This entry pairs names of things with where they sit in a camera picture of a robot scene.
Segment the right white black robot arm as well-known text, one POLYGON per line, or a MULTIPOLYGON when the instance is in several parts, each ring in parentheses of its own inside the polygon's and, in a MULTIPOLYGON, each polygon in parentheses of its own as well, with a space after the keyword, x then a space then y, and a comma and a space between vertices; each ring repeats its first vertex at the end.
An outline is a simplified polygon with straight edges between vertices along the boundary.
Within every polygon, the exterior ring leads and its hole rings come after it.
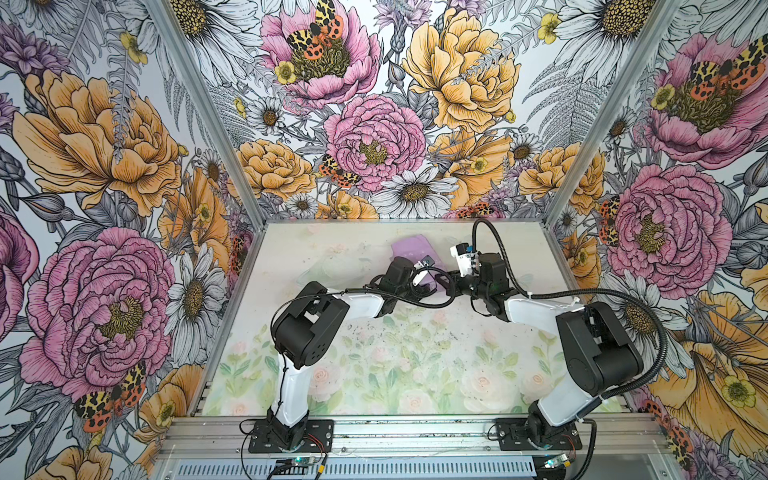
POLYGON ((535 299, 511 286, 507 264, 498 253, 479 253, 467 243, 450 249, 458 269, 452 293, 479 299, 488 314, 534 327, 561 343, 567 368, 563 380, 529 407, 516 434, 538 449, 549 449, 572 433, 575 423, 600 406, 607 391, 644 370, 642 356, 609 305, 564 299, 535 299))

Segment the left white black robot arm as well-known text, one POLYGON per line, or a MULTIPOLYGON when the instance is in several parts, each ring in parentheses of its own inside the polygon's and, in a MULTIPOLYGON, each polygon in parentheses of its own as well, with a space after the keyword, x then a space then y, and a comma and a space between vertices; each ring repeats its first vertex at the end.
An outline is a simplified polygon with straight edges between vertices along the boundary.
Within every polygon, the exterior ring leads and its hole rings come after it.
POLYGON ((417 263, 396 257, 385 273, 362 287, 333 292, 317 281, 306 284, 271 320, 279 354, 277 390, 266 416, 249 428, 244 449, 251 454, 327 453, 335 422, 311 418, 309 390, 317 364, 343 323, 383 318, 399 303, 429 308, 424 300, 439 286, 449 289, 451 278, 428 257, 417 263))

